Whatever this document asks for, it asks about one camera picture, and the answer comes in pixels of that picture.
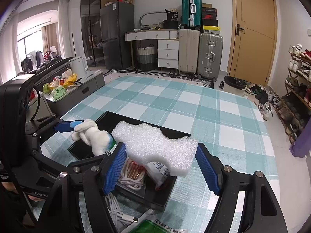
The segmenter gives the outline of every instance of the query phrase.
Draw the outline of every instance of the checkered tablecloth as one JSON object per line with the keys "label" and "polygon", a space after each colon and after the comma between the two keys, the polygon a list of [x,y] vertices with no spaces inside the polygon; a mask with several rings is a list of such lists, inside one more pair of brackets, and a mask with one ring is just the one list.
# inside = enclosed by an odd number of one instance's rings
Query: checkered tablecloth
{"label": "checkered tablecloth", "polygon": [[[224,165],[248,174],[262,171],[279,198],[273,147],[259,110],[248,99],[169,79],[126,76],[91,94],[63,119],[96,120],[107,110],[190,133]],[[55,134],[42,145],[43,153],[63,165],[76,161],[67,151],[73,143],[70,135]],[[203,232],[217,198],[206,186],[194,159],[187,177],[178,177],[164,213],[158,216],[173,228]],[[240,194],[232,232],[238,229],[243,202],[243,194]],[[80,204],[80,207],[82,218],[87,221],[85,204]],[[128,209],[126,212],[129,214],[137,212],[135,205],[123,208]]]}

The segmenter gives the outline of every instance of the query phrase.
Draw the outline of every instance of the teal suitcase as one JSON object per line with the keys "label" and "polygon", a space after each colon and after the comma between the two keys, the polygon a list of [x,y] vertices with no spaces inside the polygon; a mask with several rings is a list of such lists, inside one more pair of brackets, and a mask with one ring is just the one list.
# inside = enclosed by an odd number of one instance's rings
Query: teal suitcase
{"label": "teal suitcase", "polygon": [[183,0],[183,24],[190,28],[201,26],[202,0]]}

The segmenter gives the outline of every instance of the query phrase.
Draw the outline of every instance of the white foam block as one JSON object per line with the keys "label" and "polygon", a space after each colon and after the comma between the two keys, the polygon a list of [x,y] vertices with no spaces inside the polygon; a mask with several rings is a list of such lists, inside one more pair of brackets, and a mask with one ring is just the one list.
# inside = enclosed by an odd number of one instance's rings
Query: white foam block
{"label": "white foam block", "polygon": [[190,137],[167,138],[160,128],[146,123],[132,125],[121,121],[111,134],[117,143],[125,143],[131,160],[140,165],[160,162],[168,168],[171,176],[187,175],[199,143]]}

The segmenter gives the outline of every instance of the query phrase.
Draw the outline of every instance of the black box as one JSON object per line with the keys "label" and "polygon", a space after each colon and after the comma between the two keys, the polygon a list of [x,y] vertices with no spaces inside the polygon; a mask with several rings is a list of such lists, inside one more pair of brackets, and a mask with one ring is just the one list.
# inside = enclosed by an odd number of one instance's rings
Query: black box
{"label": "black box", "polygon": [[218,20],[217,19],[202,19],[203,25],[208,25],[208,26],[218,26]]}
{"label": "black box", "polygon": [[203,19],[217,19],[217,15],[202,14]]}
{"label": "black box", "polygon": [[202,14],[209,14],[209,15],[216,15],[217,16],[217,9],[202,7]]}
{"label": "black box", "polygon": [[[110,111],[106,111],[95,122],[97,123],[98,129],[108,131],[111,135],[111,132],[113,131],[113,129],[117,126],[117,124],[120,121],[124,121],[129,124],[146,123],[146,122],[136,120],[130,117],[125,117],[119,114],[115,114]],[[161,127],[158,125],[154,125],[151,123],[147,123],[147,124],[153,127],[160,128],[163,135],[171,139],[177,139],[177,138],[181,138],[184,136],[190,137],[190,134],[187,134],[181,131],[171,130],[171,129]],[[78,160],[94,157],[94,154],[92,152],[92,147],[86,145],[82,140],[78,140],[74,142],[74,144],[72,144],[72,146],[68,149],[68,151]],[[145,177],[146,189],[145,189],[144,194],[141,194],[140,192],[130,191],[129,189],[124,188],[118,182],[114,190],[116,192],[119,192],[125,195],[126,197],[134,201],[140,202],[152,209],[163,212],[165,210],[165,206],[173,190],[176,179],[177,179],[176,176],[168,177],[165,182],[166,183],[165,188],[159,191],[156,191],[155,183],[149,176],[146,176]]]}

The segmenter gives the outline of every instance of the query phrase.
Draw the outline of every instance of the red sneaker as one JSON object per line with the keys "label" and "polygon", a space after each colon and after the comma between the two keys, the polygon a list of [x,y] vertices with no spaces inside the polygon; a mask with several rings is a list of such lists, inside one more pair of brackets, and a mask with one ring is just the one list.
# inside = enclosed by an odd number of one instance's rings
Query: red sneaker
{"label": "red sneaker", "polygon": [[304,101],[306,103],[310,102],[310,96],[311,96],[311,88],[308,88],[307,91],[306,91],[306,95],[304,96]]}

